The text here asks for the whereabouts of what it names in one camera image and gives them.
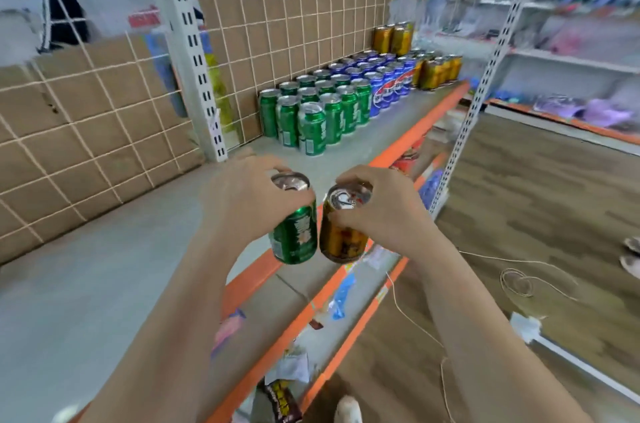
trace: slipper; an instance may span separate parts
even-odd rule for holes
[[[640,255],[640,237],[628,237],[624,241],[629,251],[633,251],[636,255]]]
[[[620,256],[620,264],[631,276],[640,280],[640,258],[636,256]]]

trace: wooden floor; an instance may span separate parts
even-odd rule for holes
[[[518,265],[579,302],[536,283],[534,296],[505,294],[500,271],[513,264],[465,256],[500,307],[544,316],[547,338],[640,394],[640,280],[618,265],[620,241],[640,235],[640,158],[483,115],[451,182],[440,229],[463,251],[541,260],[574,276]],[[435,333],[411,263],[396,282],[404,311]],[[545,347],[532,349],[596,422],[640,421],[640,406]],[[305,422],[330,422],[344,394],[364,423],[448,421],[440,383],[442,350],[402,317],[387,296]],[[470,422],[445,364],[449,406]]]

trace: hand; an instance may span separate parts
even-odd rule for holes
[[[358,165],[336,179],[336,183],[365,181],[373,186],[364,206],[337,210],[334,223],[365,233],[373,241],[395,253],[412,258],[424,237],[437,230],[411,180],[389,168]]]
[[[227,160],[200,194],[200,229],[221,235],[239,249],[239,255],[251,241],[273,231],[286,216],[316,198],[313,190],[276,187],[270,170],[291,172],[278,157],[255,156],[250,148]]]

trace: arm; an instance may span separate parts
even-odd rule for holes
[[[271,169],[289,170],[249,151],[222,165],[205,186],[200,228],[81,423],[196,420],[231,266],[247,244],[315,198],[311,190],[280,190]]]
[[[369,203],[336,211],[335,222],[368,234],[416,263],[456,381],[477,423],[591,423],[580,405],[511,329],[411,181],[386,168],[356,167],[338,182],[373,186]]]

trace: sneaker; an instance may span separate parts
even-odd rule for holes
[[[628,237],[625,239],[625,246],[636,255],[640,255],[640,237]]]
[[[333,423],[362,423],[360,405],[353,396],[343,396],[335,409]]]
[[[640,280],[640,258],[632,255],[620,256],[620,264],[627,273]]]

